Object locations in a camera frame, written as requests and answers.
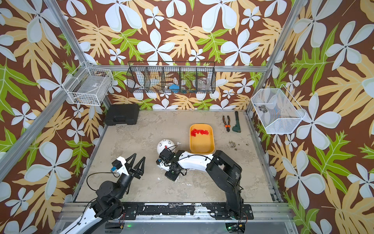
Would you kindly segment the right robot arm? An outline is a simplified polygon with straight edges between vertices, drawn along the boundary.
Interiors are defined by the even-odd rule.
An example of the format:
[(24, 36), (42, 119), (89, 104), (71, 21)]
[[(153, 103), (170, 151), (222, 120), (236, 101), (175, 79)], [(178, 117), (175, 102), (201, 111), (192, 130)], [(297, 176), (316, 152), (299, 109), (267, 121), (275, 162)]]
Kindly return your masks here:
[(172, 181), (176, 181), (179, 175), (185, 175), (188, 170), (207, 172), (218, 188), (225, 192), (226, 217), (240, 219), (243, 206), (243, 187), (240, 185), (242, 168), (223, 151), (203, 155), (183, 150), (174, 153), (164, 149), (156, 164), (166, 171), (165, 176)]

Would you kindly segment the white dome screw fixture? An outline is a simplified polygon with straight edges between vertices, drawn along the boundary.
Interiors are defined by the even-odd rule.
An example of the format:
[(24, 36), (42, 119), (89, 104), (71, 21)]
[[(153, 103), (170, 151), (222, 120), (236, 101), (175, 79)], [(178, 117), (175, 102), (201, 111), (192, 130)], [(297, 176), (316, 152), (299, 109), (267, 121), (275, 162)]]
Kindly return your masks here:
[(163, 139), (162, 141), (160, 141), (157, 145), (157, 153), (158, 154), (161, 154), (162, 151), (164, 149), (168, 149), (168, 150), (171, 150), (173, 151), (175, 149), (176, 145), (174, 144), (174, 142), (170, 139)]

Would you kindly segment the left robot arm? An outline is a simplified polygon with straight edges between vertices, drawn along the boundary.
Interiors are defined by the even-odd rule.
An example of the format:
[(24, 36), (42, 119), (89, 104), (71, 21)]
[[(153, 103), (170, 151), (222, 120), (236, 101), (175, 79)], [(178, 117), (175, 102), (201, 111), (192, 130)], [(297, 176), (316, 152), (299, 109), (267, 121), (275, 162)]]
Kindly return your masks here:
[(92, 234), (100, 226), (123, 215), (124, 204), (121, 201), (129, 193), (134, 178), (140, 179), (145, 170), (146, 158), (135, 164), (137, 154), (129, 158), (118, 157), (112, 162), (108, 172), (117, 178), (116, 182), (104, 181), (95, 190), (96, 198), (90, 201), (82, 215), (61, 231), (62, 234)]

